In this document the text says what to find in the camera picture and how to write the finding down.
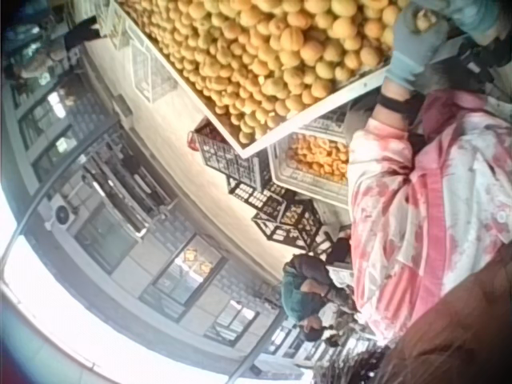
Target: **pink shirt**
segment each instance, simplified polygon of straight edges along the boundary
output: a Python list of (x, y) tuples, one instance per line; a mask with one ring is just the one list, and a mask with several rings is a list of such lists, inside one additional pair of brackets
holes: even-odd
[(512, 241), (512, 130), (487, 99), (437, 92), (423, 112), (430, 144), (371, 119), (350, 144), (355, 301), (384, 340), (403, 334)]

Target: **blue glove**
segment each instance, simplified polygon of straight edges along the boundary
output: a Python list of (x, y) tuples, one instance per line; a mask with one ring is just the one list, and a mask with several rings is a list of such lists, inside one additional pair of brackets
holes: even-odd
[(457, 26), (475, 36), (484, 34), (498, 22), (496, 0), (413, 0), (416, 4), (452, 18)]
[(436, 15), (437, 22), (424, 32), (416, 27), (420, 6), (409, 4), (394, 24), (394, 49), (387, 77), (412, 90), (416, 77), (425, 70), (448, 35), (448, 21)]

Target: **building facade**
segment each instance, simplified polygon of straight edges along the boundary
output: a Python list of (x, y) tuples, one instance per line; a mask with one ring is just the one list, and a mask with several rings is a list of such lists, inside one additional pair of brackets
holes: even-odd
[[(30, 60), (40, 41), (17, 46)], [(157, 180), (90, 75), (66, 63), (23, 86), (2, 84), (2, 187), (21, 216), (30, 196), (95, 128), (115, 125), (54, 184), (26, 237), (55, 278), (118, 332), (168, 358), (230, 374), (278, 313), (275, 283), (246, 266)], [(56, 208), (65, 206), (62, 224)], [(248, 377), (297, 379), (327, 358), (282, 324)]]

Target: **green jacket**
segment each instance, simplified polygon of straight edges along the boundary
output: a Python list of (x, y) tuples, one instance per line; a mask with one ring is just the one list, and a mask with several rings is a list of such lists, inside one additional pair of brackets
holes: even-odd
[(301, 292), (301, 285), (306, 278), (289, 266), (284, 267), (283, 273), (281, 300), (288, 317), (301, 322), (313, 314), (318, 314), (326, 302), (318, 294)]

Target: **metal pole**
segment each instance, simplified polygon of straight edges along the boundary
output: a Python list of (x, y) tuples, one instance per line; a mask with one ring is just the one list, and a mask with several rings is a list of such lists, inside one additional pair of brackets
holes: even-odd
[(252, 350), (248, 353), (247, 356), (240, 362), (238, 367), (234, 370), (234, 372), (228, 377), (226, 384), (234, 384), (237, 379), (239, 379), (243, 373), (250, 368), (258, 358), (261, 352), (268, 346), (272, 336), (274, 336), (275, 332), (279, 329), (280, 325), (286, 318), (286, 313), (283, 308), (281, 308), (276, 314), (274, 320), (269, 325), (263, 336), (258, 340), (256, 345)]
[(112, 127), (116, 126), (117, 124), (118, 118), (111, 118), (108, 121), (106, 121), (103, 124), (103, 126), (93, 130), (90, 133), (90, 135), (88, 135), (82, 141), (80, 141), (76, 145), (76, 147), (71, 150), (71, 152), (69, 152), (64, 158), (62, 158), (62, 161), (50, 174), (48, 179), (39, 185), (34, 194), (31, 196), (30, 205), (26, 210), (25, 214), (23, 215), (22, 220), (16, 226), (13, 235), (7, 243), (6, 249), (2, 254), (2, 259), (0, 259), (0, 277), (3, 278), (3, 272), (7, 264), (7, 259), (14, 246), (14, 243), (16, 242), (16, 239), (20, 234), (22, 234), (26, 227), (26, 224), (29, 221), (30, 216), (32, 216), (32, 214), (39, 207), (39, 204), (41, 204), (41, 201), (45, 198), (46, 194), (48, 193), (52, 185), (86, 150), (88, 150), (101, 136), (106, 134)]

